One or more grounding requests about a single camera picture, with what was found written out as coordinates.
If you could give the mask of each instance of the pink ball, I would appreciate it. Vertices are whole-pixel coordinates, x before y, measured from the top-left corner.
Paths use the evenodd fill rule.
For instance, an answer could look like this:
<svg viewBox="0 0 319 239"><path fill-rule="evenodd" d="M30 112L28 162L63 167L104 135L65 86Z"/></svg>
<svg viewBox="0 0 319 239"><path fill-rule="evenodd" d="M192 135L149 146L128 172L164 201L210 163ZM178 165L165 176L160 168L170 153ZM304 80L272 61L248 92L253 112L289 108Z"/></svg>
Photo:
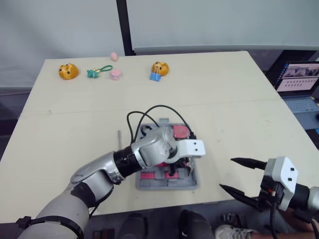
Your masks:
<svg viewBox="0 0 319 239"><path fill-rule="evenodd" d="M117 55L115 52L112 52L112 53L111 53L111 59L112 59L113 61L117 61L119 58L118 58L118 55Z"/></svg>

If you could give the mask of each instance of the laptop keyboard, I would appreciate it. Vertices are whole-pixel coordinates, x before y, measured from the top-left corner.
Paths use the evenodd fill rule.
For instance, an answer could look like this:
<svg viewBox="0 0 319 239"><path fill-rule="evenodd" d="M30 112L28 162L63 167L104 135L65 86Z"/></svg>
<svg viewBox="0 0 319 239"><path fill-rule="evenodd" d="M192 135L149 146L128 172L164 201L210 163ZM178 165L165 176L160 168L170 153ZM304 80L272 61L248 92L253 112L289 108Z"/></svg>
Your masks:
<svg viewBox="0 0 319 239"><path fill-rule="evenodd" d="M290 110L295 113L305 113L319 111L319 107L311 98L285 99Z"/></svg>

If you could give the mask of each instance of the laptop screen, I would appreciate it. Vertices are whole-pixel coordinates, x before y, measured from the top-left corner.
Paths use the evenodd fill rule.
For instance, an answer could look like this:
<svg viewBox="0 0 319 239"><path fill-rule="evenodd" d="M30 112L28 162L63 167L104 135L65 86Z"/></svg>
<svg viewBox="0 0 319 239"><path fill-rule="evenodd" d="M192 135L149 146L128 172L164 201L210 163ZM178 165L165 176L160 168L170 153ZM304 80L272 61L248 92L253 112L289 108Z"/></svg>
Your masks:
<svg viewBox="0 0 319 239"><path fill-rule="evenodd" d="M311 95L319 83L319 62L287 63L276 81L282 96Z"/></svg>

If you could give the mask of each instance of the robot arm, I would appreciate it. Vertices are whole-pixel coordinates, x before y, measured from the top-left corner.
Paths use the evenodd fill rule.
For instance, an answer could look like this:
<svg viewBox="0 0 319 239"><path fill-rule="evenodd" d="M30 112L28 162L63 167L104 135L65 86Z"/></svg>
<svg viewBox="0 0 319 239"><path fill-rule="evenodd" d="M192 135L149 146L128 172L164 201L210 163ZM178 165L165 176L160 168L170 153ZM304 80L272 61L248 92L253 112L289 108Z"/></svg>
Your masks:
<svg viewBox="0 0 319 239"><path fill-rule="evenodd" d="M169 127L158 127L125 149L107 153L84 165L71 177L66 190L48 203L36 219L24 217L17 221L25 229L19 239L83 238L89 208L97 207L107 199L114 184L120 184L136 171L164 161L174 163L192 152L194 156L205 154L201 140L185 140L190 142L176 142ZM186 150L184 145L191 143L202 150Z"/></svg>
<svg viewBox="0 0 319 239"><path fill-rule="evenodd" d="M319 187L309 189L307 186L298 184L298 171L288 157L271 158L268 162L251 158L232 158L231 160L245 167L265 171L257 198L249 198L236 188L221 184L220 186L238 201L260 212L271 207L270 227L274 238L277 238L273 222L276 208L285 211L290 207L294 209L296 218L312 224L316 239L319 239L317 228L312 222L314 215L319 212Z"/></svg>

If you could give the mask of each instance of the laptop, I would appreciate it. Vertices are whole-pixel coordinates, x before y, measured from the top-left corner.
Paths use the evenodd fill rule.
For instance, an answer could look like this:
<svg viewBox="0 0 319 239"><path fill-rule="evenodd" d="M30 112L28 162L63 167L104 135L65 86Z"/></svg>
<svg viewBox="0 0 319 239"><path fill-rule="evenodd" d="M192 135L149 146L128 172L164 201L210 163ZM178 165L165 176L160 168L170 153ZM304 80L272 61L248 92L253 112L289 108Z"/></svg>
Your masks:
<svg viewBox="0 0 319 239"><path fill-rule="evenodd" d="M311 97L319 85L319 62L286 63L274 87L304 129L319 128L319 107Z"/></svg>

